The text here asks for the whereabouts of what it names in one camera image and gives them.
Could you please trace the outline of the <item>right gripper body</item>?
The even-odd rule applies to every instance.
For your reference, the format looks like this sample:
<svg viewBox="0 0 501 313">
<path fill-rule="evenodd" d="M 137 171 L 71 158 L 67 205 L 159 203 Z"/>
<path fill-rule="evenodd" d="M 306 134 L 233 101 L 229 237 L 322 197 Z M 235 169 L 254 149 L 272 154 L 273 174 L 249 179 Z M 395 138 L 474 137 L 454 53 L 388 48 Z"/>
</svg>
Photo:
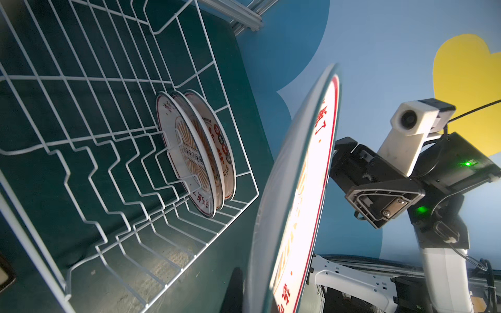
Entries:
<svg viewBox="0 0 501 313">
<path fill-rule="evenodd" d="M 350 137 L 335 142 L 330 177 L 358 220 L 381 229 L 424 196 L 422 185 Z"/>
</svg>

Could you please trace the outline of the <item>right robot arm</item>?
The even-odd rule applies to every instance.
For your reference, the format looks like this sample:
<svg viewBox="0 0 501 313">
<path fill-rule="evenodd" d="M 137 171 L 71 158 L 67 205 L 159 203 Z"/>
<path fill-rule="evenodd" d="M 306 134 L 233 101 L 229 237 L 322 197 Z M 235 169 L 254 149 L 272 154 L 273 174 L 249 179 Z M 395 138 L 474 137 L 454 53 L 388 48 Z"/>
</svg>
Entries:
<svg viewBox="0 0 501 313">
<path fill-rule="evenodd" d="M 378 281 L 313 256 L 311 282 L 338 289 L 383 312 L 472 312 L 467 265 L 487 273 L 487 310 L 497 310 L 493 268 L 467 252 L 467 225 L 459 215 L 467 192 L 500 177 L 500 168 L 458 133 L 441 134 L 419 152 L 417 172 L 405 176 L 381 153 L 342 138 L 335 143 L 330 177 L 358 220 L 380 229 L 407 212 L 423 258 L 424 276 Z"/>
</svg>

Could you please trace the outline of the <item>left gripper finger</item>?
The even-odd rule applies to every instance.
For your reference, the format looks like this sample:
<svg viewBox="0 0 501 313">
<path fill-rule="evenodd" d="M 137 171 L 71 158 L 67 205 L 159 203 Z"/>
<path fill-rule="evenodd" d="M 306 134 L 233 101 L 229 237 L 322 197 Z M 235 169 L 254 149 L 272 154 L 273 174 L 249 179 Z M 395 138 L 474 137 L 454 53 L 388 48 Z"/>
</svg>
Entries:
<svg viewBox="0 0 501 313">
<path fill-rule="evenodd" d="M 228 286 L 228 311 L 229 312 L 242 312 L 243 307 L 243 293 L 244 293 L 244 279 L 243 271 L 241 268 L 236 267 L 232 273 L 230 284 Z"/>
</svg>

